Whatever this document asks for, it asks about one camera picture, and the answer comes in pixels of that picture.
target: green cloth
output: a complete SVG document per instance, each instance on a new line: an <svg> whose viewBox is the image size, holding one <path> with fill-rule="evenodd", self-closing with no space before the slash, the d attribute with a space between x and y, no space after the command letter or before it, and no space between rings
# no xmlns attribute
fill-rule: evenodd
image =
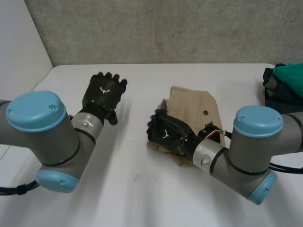
<svg viewBox="0 0 303 227"><path fill-rule="evenodd" d="M303 98L303 63L276 67L273 75Z"/></svg>

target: white wall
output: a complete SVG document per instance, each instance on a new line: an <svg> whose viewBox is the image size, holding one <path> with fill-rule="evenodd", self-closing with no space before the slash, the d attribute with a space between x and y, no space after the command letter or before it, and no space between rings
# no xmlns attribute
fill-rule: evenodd
<svg viewBox="0 0 303 227"><path fill-rule="evenodd" d="M23 0L0 0L0 100L30 91L52 69Z"/></svg>

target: black band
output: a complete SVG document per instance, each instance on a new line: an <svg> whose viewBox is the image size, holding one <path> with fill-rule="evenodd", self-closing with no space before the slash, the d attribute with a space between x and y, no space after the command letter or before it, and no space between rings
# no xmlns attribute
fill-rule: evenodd
<svg viewBox="0 0 303 227"><path fill-rule="evenodd" d="M18 194L18 195L24 195L24 194L26 194L26 193L27 193L27 186L26 186L26 184L19 185L19 186L17 187L17 194Z"/></svg>
<svg viewBox="0 0 303 227"><path fill-rule="evenodd" d="M65 163L71 161L78 154L79 150L80 150L80 140L79 140L79 144L78 144L78 147L77 147L75 153L73 153L73 155L70 156L68 159L66 159L64 161L61 161L59 163L56 163L56 164L44 164L44 163L42 163L42 164L45 165L45 166L50 166L50 167L61 166Z"/></svg>
<svg viewBox="0 0 303 227"><path fill-rule="evenodd" d="M214 165L216 164L217 160L219 159L219 157L221 156L221 154L224 153L224 151L226 151L227 148L222 148L221 150L219 150L219 152L214 156L212 163L210 164L209 167L209 174L212 176L213 175L213 171L214 171Z"/></svg>
<svg viewBox="0 0 303 227"><path fill-rule="evenodd" d="M243 169L240 169L238 168L237 166L235 166L231 161L230 159L227 157L227 161L228 163L235 169L237 170L238 172L242 173L242 174L246 174L246 175L250 175L250 176L259 176L259 175L262 175L264 173L266 173L267 169L266 170L263 170L261 172L248 172L248 171L245 171Z"/></svg>
<svg viewBox="0 0 303 227"><path fill-rule="evenodd" d="M303 125L302 125L302 122L300 121L299 118L297 118L296 116L291 115L290 113L288 113L286 115L290 116L291 118L293 118L294 121L298 124L298 126L299 126L299 128L301 130L301 137L302 137L302 139L301 139L301 146L299 148L299 151L301 151L301 150L303 150Z"/></svg>
<svg viewBox="0 0 303 227"><path fill-rule="evenodd" d="M0 107L3 106L6 103L10 103L10 101L4 101L4 102L0 103Z"/></svg>
<svg viewBox="0 0 303 227"><path fill-rule="evenodd" d="M84 130L78 129L78 128L75 128L75 131L78 131L78 132L83 133L83 134L86 135L88 138L90 138L91 141L93 141L94 144L96 144L95 138L94 138L92 135L90 135L87 131L84 131Z"/></svg>

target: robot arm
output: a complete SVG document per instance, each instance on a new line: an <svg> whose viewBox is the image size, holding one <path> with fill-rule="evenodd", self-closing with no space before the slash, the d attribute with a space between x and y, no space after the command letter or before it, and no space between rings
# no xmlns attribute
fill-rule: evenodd
<svg viewBox="0 0 303 227"><path fill-rule="evenodd" d="M115 108L127 81L110 73L94 75L82 110L70 120L59 97L34 91L0 101L0 143L27 147L42 163L36 182L56 192L72 192L94 150L104 120L117 124Z"/></svg>
<svg viewBox="0 0 303 227"><path fill-rule="evenodd" d="M268 169L272 156L303 149L302 120L303 113L281 115L264 106L243 107L234 120L229 149L194 135L164 110L152 116L147 133L149 140L177 154L181 150L197 167L259 205L277 179Z"/></svg>

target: gray wall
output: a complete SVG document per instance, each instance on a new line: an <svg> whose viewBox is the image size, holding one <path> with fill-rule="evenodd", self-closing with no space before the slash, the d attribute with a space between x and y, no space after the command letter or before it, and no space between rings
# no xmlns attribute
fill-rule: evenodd
<svg viewBox="0 0 303 227"><path fill-rule="evenodd" d="M301 0L25 0L54 66L303 61Z"/></svg>

